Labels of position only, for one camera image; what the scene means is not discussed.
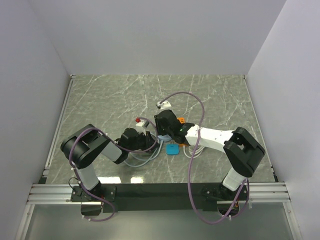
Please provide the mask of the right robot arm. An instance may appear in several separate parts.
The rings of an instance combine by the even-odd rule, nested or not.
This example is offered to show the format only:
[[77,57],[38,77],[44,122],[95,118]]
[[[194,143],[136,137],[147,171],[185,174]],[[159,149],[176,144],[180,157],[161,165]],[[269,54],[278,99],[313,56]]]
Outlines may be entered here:
[[225,153],[231,169],[212,191],[217,200],[230,200],[245,179],[251,178],[266,154],[262,145],[243,127],[235,130],[216,130],[178,120],[172,110],[154,116],[160,135],[168,135],[178,144],[205,147]]

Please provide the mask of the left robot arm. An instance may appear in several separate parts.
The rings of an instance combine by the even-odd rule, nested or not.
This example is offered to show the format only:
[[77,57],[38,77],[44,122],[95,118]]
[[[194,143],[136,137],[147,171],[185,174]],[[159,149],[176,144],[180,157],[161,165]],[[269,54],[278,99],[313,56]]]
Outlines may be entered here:
[[126,128],[119,138],[112,140],[88,124],[73,135],[64,139],[60,150],[69,160],[83,184],[82,195],[88,201],[103,198],[102,184],[95,173],[93,161],[103,154],[115,164],[124,162],[131,152],[152,153],[160,144],[155,136],[147,131]]

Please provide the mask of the round light blue power strip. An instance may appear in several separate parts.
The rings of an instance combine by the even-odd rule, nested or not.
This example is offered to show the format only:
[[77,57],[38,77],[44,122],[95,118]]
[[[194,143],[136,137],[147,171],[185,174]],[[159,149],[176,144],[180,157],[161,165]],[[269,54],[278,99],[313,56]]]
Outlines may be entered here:
[[172,140],[172,138],[168,134],[166,134],[166,135],[158,135],[157,138],[158,138],[160,143],[167,143],[167,142],[170,142]]

